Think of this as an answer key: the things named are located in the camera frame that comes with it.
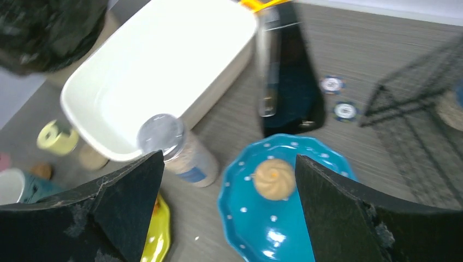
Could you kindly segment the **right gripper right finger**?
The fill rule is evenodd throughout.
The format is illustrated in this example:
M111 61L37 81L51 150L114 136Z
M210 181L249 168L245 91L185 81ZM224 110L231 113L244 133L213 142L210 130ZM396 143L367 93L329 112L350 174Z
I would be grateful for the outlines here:
M400 199L298 155L316 261L462 261L462 211Z

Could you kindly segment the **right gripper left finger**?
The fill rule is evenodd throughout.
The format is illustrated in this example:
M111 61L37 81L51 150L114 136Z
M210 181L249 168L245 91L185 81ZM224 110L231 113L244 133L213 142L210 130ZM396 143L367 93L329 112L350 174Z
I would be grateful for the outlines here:
M1 261L140 261L162 152L39 200L1 206Z

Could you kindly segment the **green polka dot plate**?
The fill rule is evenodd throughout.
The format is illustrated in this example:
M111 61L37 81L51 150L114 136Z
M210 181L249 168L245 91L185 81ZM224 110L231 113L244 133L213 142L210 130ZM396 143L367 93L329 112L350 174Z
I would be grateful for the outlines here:
M162 262L171 245L170 208L158 193L141 262Z

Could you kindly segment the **yellow lid spice shaker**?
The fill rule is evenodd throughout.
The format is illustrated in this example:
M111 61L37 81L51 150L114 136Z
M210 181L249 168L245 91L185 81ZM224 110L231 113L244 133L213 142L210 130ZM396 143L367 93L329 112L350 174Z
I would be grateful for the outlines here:
M83 144L79 147L79 141L79 133L73 127L59 120L52 120L39 132L36 144L39 149L60 157L77 149L80 165L89 171L100 170L109 163L105 156L102 156L90 145Z

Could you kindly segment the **grain jar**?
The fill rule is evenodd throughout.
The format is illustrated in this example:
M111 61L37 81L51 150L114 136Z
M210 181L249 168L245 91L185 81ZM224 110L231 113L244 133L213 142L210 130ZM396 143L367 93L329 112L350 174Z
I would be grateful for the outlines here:
M445 124L462 131L462 79L443 93L436 111Z
M170 114L149 118L139 129L137 144L144 154L162 151L165 169L197 187L214 183L219 165L182 119Z

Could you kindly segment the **pink lid spice shaker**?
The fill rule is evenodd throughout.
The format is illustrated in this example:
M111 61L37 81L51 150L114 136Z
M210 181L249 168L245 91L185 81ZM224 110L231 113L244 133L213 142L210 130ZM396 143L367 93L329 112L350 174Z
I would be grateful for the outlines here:
M13 163L13 160L11 159L9 154L1 152L1 171L5 171L11 168L20 169L24 172L28 172L34 176L46 180L51 180L54 175L54 168L50 163L41 162L29 167L16 165Z

